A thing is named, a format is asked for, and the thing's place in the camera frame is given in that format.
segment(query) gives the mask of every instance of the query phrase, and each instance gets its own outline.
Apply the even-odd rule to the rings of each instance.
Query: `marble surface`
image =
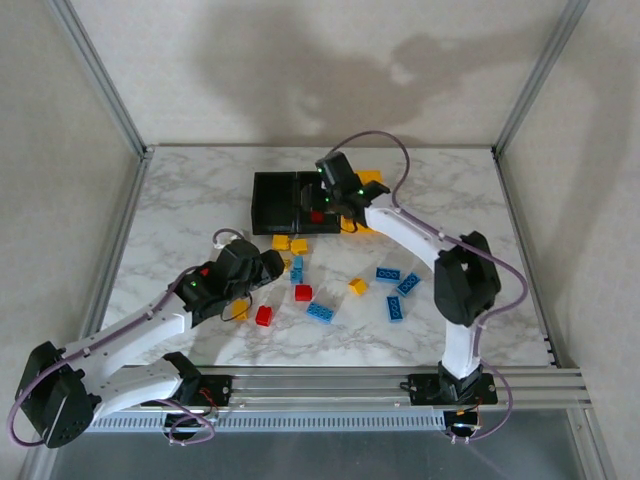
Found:
[[[211,235],[221,227],[251,230],[255,171],[312,170],[323,148],[159,147],[151,162],[104,326],[139,308],[186,266],[215,258]],[[396,149],[343,149],[354,169],[380,170],[393,185],[403,168]],[[504,198],[488,149],[411,149],[412,170],[401,203],[450,234],[484,233],[497,256],[522,271]],[[271,237],[249,236],[261,250]],[[140,355],[139,363],[182,351],[199,365],[412,366],[434,365],[444,349],[445,321],[433,302],[433,276],[418,259],[380,234],[309,236],[305,283],[315,300],[336,310],[331,325],[304,314],[284,274],[254,295],[246,322],[210,319]],[[403,301],[405,320],[391,324],[385,297],[393,286],[373,280],[377,266],[415,271],[423,281]],[[500,271],[497,304],[515,298],[519,284]],[[369,290],[351,294],[364,278]],[[274,307],[271,327],[255,324],[257,305]],[[481,353],[496,365],[547,365],[531,299],[489,322]]]

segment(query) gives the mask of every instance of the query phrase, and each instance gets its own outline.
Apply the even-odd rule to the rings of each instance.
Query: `black bracket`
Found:
[[[202,375],[197,392],[185,406],[190,408],[203,407],[211,410],[215,409],[215,407],[227,407],[231,399],[232,383],[233,377],[230,375]],[[164,427],[171,428],[173,424],[183,416],[182,413],[171,413],[167,415],[164,421]],[[189,428],[201,427],[201,425],[193,419],[181,422],[180,425]],[[176,433],[174,438],[176,440],[188,440],[194,435],[195,433]]]
[[[442,390],[440,375],[437,373],[414,373],[402,382],[400,388],[409,392],[412,406],[450,406],[449,395]],[[473,386],[473,394],[464,400],[456,402],[458,405],[497,405],[498,395],[493,375],[483,373]]]

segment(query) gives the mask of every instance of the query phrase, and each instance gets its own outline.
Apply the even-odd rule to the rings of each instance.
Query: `metal rod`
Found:
[[[111,297],[113,283],[116,280],[120,261],[122,260],[127,239],[129,238],[129,231],[131,230],[131,224],[133,223],[136,205],[138,204],[142,185],[144,184],[147,169],[149,168],[149,162],[151,162],[152,157],[153,152],[150,151],[145,154],[142,162],[137,166],[124,211],[116,225],[112,238],[108,242],[108,253],[105,256],[106,258],[102,267],[100,268],[96,286],[91,295],[89,311],[85,317],[80,338],[87,337],[92,333],[97,332],[100,330],[100,326],[102,325],[102,320],[107,310],[109,298]]]
[[[549,72],[551,72],[560,53],[562,53],[569,41],[588,4],[589,0],[569,0],[560,14],[560,18],[547,40],[540,58],[538,58],[529,74],[529,78],[498,136],[495,144],[495,155],[498,161],[501,160],[505,150],[513,140],[520,125],[522,125],[524,118],[529,113],[529,109],[538,96],[538,92],[540,92],[542,85],[549,76]]]
[[[112,118],[124,133],[131,149],[138,157],[142,158],[146,151],[144,140],[124,106],[124,102],[120,98],[71,2],[69,0],[48,0],[47,3],[64,31],[68,34],[72,48],[76,51],[81,63],[89,73],[89,78],[96,90],[106,102]]]
[[[529,280],[529,288],[531,291],[531,298],[533,299],[533,304],[538,313],[538,318],[541,320],[541,329],[547,335],[547,340],[551,345],[551,354],[555,359],[556,365],[562,368],[573,368],[576,367],[576,363],[573,361],[571,356],[569,355],[568,348],[563,340],[562,329],[560,328],[559,322],[554,320],[554,317],[550,315],[547,308],[544,306],[544,302],[541,300],[540,288],[539,288],[539,276],[536,274],[533,260],[531,259],[531,242],[530,237],[524,229],[524,222],[522,222],[522,215],[519,212],[518,207],[514,204],[512,195],[509,188],[509,182],[505,178],[505,168],[508,163],[504,161],[498,162],[496,160],[496,171],[498,172],[498,179],[500,181],[500,186],[502,187],[502,191],[504,194],[504,198],[507,203],[507,210],[509,211],[509,216],[511,217],[511,223],[513,224],[513,228],[516,232],[516,236],[518,239],[518,248],[520,249],[520,254],[523,258],[523,263],[525,267],[525,274],[527,275],[527,279]]]

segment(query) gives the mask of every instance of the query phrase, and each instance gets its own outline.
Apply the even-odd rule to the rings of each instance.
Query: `black box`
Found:
[[[253,177],[251,225],[254,235],[340,233],[340,215],[326,213],[320,174],[256,172]],[[322,223],[311,212],[324,214]]]

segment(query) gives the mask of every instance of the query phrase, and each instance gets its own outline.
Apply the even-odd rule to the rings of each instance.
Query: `purple cable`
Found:
[[[220,235],[221,233],[230,233],[244,240],[244,235],[242,235],[238,230],[234,230],[233,228],[220,228],[213,233],[213,243],[218,243],[218,235]]]
[[[183,447],[186,447],[187,445],[195,445],[197,443],[207,442],[207,441],[211,440],[215,436],[216,431],[213,428],[213,425],[211,424],[211,422],[209,420],[204,418],[203,415],[200,415],[198,413],[194,413],[194,412],[190,411],[189,409],[183,407],[179,403],[174,402],[173,400],[156,400],[156,402],[163,403],[164,405],[167,405],[168,407],[177,408],[178,410],[181,410],[184,413],[184,416],[180,417],[171,426],[171,430],[169,430],[169,442],[170,443],[174,443],[175,442],[175,443],[177,443],[179,445],[182,445]],[[209,435],[207,435],[206,437],[203,437],[203,438],[197,438],[195,440],[190,440],[190,441],[174,439],[173,435],[176,433],[176,429],[178,428],[178,426],[180,424],[186,422],[189,419],[194,419],[195,421],[197,421],[203,427],[207,427],[207,429],[209,430]]]
[[[482,317],[480,317],[480,319],[478,319],[476,335],[475,335],[474,342],[473,342],[473,354],[474,354],[474,356],[479,356],[480,336],[482,335],[482,332],[484,330],[485,323],[491,317],[493,317],[495,315],[499,315],[499,314],[504,313],[504,312],[507,312],[509,310],[512,310],[512,309],[516,308],[518,305],[520,305],[522,302],[524,302],[524,300],[527,298],[527,295],[529,293],[529,286],[527,284],[526,278],[524,278],[524,276],[518,270],[516,270],[513,266],[509,265],[507,262],[505,262],[505,261],[503,261],[503,260],[501,260],[501,259],[499,259],[497,257],[494,257],[490,253],[487,253],[487,252],[485,252],[483,250],[480,250],[479,248],[476,248],[473,245],[469,245],[469,244],[463,242],[462,240],[459,240],[459,239],[457,239],[455,237],[451,237],[451,236],[449,236],[449,235],[447,235],[447,234],[445,234],[443,232],[440,232],[434,226],[428,224],[427,222],[425,222],[423,220],[420,220],[419,218],[415,217],[414,215],[411,215],[409,212],[407,212],[406,210],[404,210],[402,208],[402,206],[398,202],[398,191],[400,190],[400,187],[404,184],[404,182],[407,180],[407,177],[409,176],[409,170],[411,168],[411,157],[409,156],[409,151],[407,150],[407,147],[395,135],[393,135],[391,133],[388,133],[388,132],[384,132],[382,130],[367,130],[367,131],[364,131],[364,132],[356,133],[355,135],[351,135],[350,137],[344,139],[343,141],[338,143],[335,147],[333,147],[331,149],[331,151],[333,152],[333,151],[337,150],[338,148],[342,147],[343,145],[346,145],[347,143],[351,142],[352,140],[355,140],[356,138],[359,138],[359,137],[364,137],[365,135],[380,135],[380,136],[383,136],[383,137],[387,137],[390,140],[392,140],[398,147],[400,147],[400,150],[402,150],[402,154],[404,155],[404,159],[405,159],[405,168],[404,168],[404,172],[402,173],[402,176],[400,177],[400,180],[398,181],[396,186],[393,188],[393,191],[391,192],[391,202],[393,203],[394,207],[400,209],[400,213],[403,216],[405,216],[409,220],[417,223],[418,225],[420,225],[422,228],[427,230],[432,235],[435,235],[435,236],[441,238],[444,241],[447,241],[449,243],[452,243],[454,245],[462,247],[465,250],[467,250],[469,252],[472,252],[472,253],[475,253],[476,255],[478,255],[481,258],[484,258],[485,260],[489,260],[490,262],[493,262],[496,265],[501,266],[502,268],[507,270],[509,273],[514,275],[518,279],[518,281],[520,282],[520,285],[522,286],[522,292],[520,293],[518,298],[516,298],[513,302],[511,302],[511,303],[509,303],[507,305],[504,305],[503,307],[499,307],[499,308],[496,308],[495,310],[491,310],[491,311],[487,312]],[[479,435],[479,436],[475,436],[474,435],[473,437],[471,437],[469,439],[470,441],[481,440],[483,438],[488,437],[492,433],[495,433],[505,423],[507,423],[507,420],[509,420],[509,417],[511,416],[511,411],[513,410],[513,392],[511,390],[511,386],[507,382],[507,379],[495,367],[493,367],[492,365],[488,364],[484,360],[481,360],[481,363],[488,370],[490,370],[496,377],[498,377],[500,379],[500,381],[504,384],[504,388],[505,388],[505,390],[507,392],[507,397],[508,397],[508,400],[507,400],[507,412],[505,413],[505,416],[503,417],[503,419],[496,426],[492,427],[491,429],[489,429],[488,431],[486,431],[482,435]]]
[[[159,312],[162,309],[162,307],[164,307],[166,305],[167,301],[169,300],[169,297],[171,296],[171,294],[174,292],[174,290],[178,286],[178,283],[180,282],[180,280],[182,280],[187,273],[195,270],[196,268],[198,268],[198,267],[197,266],[189,267],[189,268],[183,270],[180,273],[180,275],[178,275],[178,277],[175,279],[175,281],[167,289],[167,291],[164,294],[164,296],[160,299],[160,301],[156,304],[156,306],[151,309],[151,313],[152,314],[155,314],[155,313]],[[119,330],[116,330],[115,332],[107,335],[103,339],[98,340],[97,342],[89,345],[87,348],[89,350],[95,350],[97,348],[100,348],[101,346],[106,345],[106,344],[114,341],[116,338],[120,338],[122,335],[126,334],[127,332],[130,332],[134,328],[138,327],[140,324],[142,324],[145,321],[147,321],[148,318],[149,318],[149,316],[145,312],[140,317],[136,318],[130,324],[125,325],[124,327],[120,328]],[[22,406],[24,401],[29,397],[29,395],[31,395],[33,390],[35,390],[35,388],[38,385],[40,385],[42,380],[44,380],[46,377],[51,375],[56,370],[59,370],[63,366],[67,365],[70,362],[73,362],[74,360],[80,358],[82,355],[85,355],[85,354],[86,354],[85,350],[79,350],[79,351],[74,352],[74,353],[70,354],[69,356],[63,358],[62,360],[54,363],[50,367],[46,368],[43,372],[41,372],[36,378],[34,378],[31,381],[31,383],[29,383],[24,388],[24,390],[22,392],[20,392],[20,395],[18,395],[18,398],[16,398],[16,401],[12,405],[11,410],[9,410],[9,416],[7,417],[7,434],[9,435],[9,439],[13,443],[15,443],[16,445],[19,445],[21,447],[37,447],[38,445],[42,445],[44,443],[44,439],[38,440],[37,442],[25,442],[24,440],[21,440],[20,438],[18,438],[18,436],[16,435],[16,432],[15,432],[15,428],[14,428],[14,423],[15,423],[15,420],[16,420],[16,415],[18,414],[18,410],[20,410],[20,407]]]

